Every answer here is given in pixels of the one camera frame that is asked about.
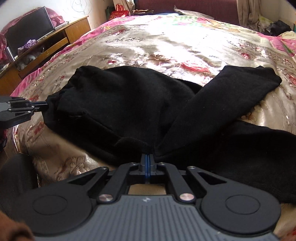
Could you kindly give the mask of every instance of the maroon sofa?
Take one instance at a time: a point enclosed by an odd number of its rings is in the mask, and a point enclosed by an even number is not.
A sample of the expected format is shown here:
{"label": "maroon sofa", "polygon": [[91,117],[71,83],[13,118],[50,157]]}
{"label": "maroon sofa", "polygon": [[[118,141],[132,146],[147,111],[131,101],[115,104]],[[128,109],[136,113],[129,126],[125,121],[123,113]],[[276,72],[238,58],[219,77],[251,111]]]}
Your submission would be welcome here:
{"label": "maroon sofa", "polygon": [[182,10],[200,12],[215,20],[239,25],[237,0],[135,0],[136,9],[151,9],[154,13],[174,12],[174,6]]}

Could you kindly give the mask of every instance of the floral bedspread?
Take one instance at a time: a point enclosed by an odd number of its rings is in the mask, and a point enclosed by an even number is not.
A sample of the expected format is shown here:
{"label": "floral bedspread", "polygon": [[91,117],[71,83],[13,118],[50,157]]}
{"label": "floral bedspread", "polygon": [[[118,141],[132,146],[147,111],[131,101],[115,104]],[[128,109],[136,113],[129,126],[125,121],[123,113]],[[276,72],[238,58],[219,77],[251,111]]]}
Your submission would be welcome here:
{"label": "floral bedspread", "polygon": [[[127,17],[107,22],[56,54],[28,76],[12,95],[33,101],[45,100],[60,90],[83,65],[102,69],[122,65],[151,68],[202,86],[225,65],[261,65],[273,68],[283,81],[241,119],[296,134],[295,53],[296,34],[291,32],[266,37],[204,18]],[[105,165],[49,130],[41,113],[8,131],[6,152],[8,156],[14,152],[33,156],[44,184]],[[296,225],[296,218],[286,217],[282,216],[275,233],[289,239],[293,231],[289,236],[286,234]]]}

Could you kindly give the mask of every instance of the white logo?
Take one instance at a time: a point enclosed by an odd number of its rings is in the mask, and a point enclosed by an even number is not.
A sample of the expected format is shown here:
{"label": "white logo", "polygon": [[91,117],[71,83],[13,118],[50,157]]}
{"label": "white logo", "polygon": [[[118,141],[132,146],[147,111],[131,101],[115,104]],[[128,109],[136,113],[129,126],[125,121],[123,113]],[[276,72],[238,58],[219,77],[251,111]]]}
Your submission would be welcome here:
{"label": "white logo", "polygon": [[149,202],[149,201],[151,201],[151,199],[150,198],[148,198],[148,197],[146,197],[146,198],[144,198],[144,199],[142,199],[144,202]]}

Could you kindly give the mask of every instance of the wooden cabinet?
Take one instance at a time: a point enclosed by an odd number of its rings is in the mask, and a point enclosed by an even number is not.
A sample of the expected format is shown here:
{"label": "wooden cabinet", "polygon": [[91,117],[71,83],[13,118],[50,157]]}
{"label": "wooden cabinet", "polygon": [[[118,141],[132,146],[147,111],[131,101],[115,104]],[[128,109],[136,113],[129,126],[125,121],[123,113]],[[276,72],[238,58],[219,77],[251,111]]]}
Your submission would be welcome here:
{"label": "wooden cabinet", "polygon": [[[49,57],[56,54],[65,46],[74,43],[82,35],[91,30],[87,17],[78,19],[75,22],[54,31],[53,33],[40,40],[36,45],[21,54],[6,70],[0,73],[0,95],[10,95],[19,83],[29,73],[42,65]],[[23,70],[18,71],[17,64],[28,54],[32,53],[39,47],[43,47],[44,52],[36,59],[30,62]]]}

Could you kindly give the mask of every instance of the black screen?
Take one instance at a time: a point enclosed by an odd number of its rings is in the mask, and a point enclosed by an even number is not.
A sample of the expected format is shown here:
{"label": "black screen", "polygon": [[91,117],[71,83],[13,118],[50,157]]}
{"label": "black screen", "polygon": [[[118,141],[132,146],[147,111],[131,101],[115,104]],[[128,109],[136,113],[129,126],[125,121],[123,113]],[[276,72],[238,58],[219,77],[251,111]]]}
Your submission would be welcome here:
{"label": "black screen", "polygon": [[54,30],[45,7],[23,17],[5,34],[7,46],[12,55],[17,55],[17,49],[24,46],[30,39],[38,40]]}

